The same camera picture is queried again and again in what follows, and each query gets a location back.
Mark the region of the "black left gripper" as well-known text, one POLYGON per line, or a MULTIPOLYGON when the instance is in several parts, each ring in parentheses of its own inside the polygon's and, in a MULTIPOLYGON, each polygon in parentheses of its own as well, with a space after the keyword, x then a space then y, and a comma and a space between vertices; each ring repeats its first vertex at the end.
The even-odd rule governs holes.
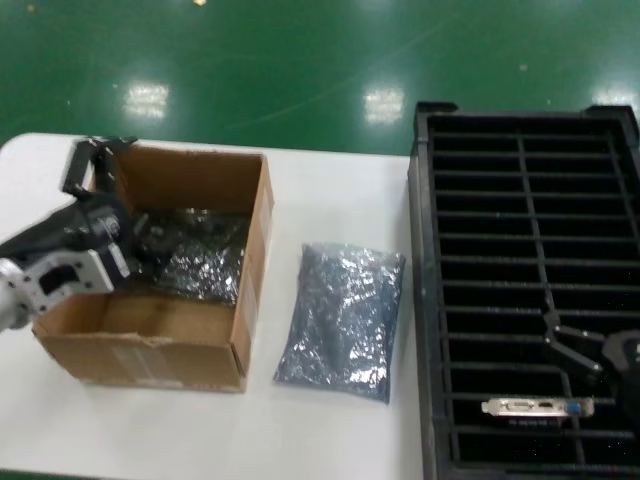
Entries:
POLYGON ((111 244, 118 246, 124 256, 129 256, 134 244, 129 212, 113 195, 86 196, 84 180, 93 163, 96 189, 114 193, 115 159, 137 141, 136 137, 77 141, 66 163, 60 186, 63 193, 77 199, 6 240, 1 244, 1 256, 26 267, 48 254, 88 250, 103 252, 111 244))

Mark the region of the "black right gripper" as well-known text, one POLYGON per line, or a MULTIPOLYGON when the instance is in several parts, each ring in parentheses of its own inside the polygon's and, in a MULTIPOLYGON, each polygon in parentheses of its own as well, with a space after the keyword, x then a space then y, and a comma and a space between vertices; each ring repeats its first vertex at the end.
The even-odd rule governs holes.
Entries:
POLYGON ((581 381, 605 377, 620 400, 639 399, 639 331, 603 334, 565 326, 555 310, 544 314, 543 353, 549 361, 581 381))

